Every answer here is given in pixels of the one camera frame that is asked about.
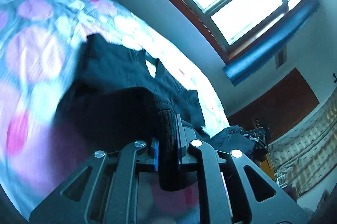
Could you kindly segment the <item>brown wooden wardrobe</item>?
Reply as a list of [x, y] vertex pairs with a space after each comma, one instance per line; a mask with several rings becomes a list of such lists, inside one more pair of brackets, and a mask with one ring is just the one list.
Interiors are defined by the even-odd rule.
[[307, 117], [319, 100], [298, 69], [294, 68], [269, 91], [231, 115], [230, 125], [244, 131], [262, 127], [268, 143], [280, 138]]

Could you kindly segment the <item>patterned beige fabric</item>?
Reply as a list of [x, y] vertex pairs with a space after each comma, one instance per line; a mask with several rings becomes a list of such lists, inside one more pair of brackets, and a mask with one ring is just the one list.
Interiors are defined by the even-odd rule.
[[300, 197], [336, 167], [336, 92], [305, 123], [269, 148], [275, 176]]

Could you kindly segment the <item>black sweatshirt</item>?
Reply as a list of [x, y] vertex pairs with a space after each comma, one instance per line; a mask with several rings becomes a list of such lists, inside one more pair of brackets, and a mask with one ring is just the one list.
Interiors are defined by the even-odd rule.
[[185, 89], [159, 60], [151, 76], [146, 59], [144, 50], [89, 35], [80, 46], [74, 80], [58, 104], [55, 121], [108, 152], [157, 139], [159, 184], [174, 192], [197, 181], [194, 173], [178, 168], [176, 118], [196, 130], [205, 119], [197, 91]]

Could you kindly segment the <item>blue curtain right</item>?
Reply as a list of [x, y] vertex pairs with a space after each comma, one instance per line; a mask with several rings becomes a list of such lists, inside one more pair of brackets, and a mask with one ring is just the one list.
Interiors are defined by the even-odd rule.
[[227, 64], [223, 71], [233, 86], [249, 78], [283, 49], [318, 8], [318, 0], [304, 0], [295, 10], [264, 33], [251, 49]]

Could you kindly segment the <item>polka dot bed sheet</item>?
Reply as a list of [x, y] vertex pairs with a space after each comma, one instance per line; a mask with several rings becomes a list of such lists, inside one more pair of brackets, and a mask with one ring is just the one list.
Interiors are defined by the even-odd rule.
[[92, 33], [146, 50], [186, 89], [196, 90], [206, 134], [229, 125], [200, 69], [117, 2], [1, 0], [1, 186], [24, 219], [88, 157], [78, 133], [53, 119], [73, 80], [79, 46]]

